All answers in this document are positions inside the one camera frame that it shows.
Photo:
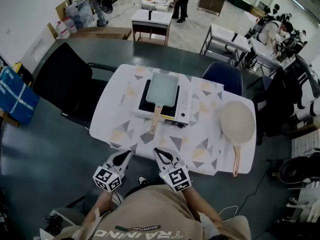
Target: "chair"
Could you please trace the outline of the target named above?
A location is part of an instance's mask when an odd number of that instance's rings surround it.
[[[202,79],[224,85],[224,90],[241,96],[242,75],[238,68],[224,62],[213,62],[203,73]]]
[[[61,109],[61,115],[90,127],[107,81],[92,79],[92,69],[115,72],[115,67],[86,64],[67,44],[61,44],[46,60],[35,79],[33,91]]]

